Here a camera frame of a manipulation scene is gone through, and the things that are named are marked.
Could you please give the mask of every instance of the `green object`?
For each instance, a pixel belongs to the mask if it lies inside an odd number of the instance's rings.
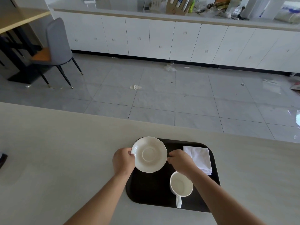
[[[192,4],[190,5],[190,8],[188,10],[188,13],[191,13],[194,9],[194,5],[195,5],[195,0],[193,0]]]

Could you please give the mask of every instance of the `plate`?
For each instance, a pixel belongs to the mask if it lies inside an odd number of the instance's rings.
[[[142,172],[153,173],[160,170],[167,161],[168,152],[159,139],[146,136],[138,139],[132,146],[135,166]]]

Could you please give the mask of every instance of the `hand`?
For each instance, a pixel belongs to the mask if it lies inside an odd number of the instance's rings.
[[[130,176],[132,173],[135,162],[134,154],[130,154],[131,147],[124,147],[118,149],[112,159],[113,169],[115,175]]]
[[[198,169],[193,159],[180,149],[171,151],[169,155],[171,157],[167,158],[168,163],[172,164],[176,171],[187,177],[194,169]]]

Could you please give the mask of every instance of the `person's right arm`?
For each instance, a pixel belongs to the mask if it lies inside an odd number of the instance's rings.
[[[176,171],[193,182],[218,225],[265,224],[201,171],[187,153],[182,150],[174,150],[169,155],[171,157],[167,158],[168,162]]]

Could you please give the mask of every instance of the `person's left hand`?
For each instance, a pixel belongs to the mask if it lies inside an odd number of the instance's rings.
[[[115,175],[130,176],[135,167],[134,154],[130,154],[131,147],[118,149],[112,159]]]

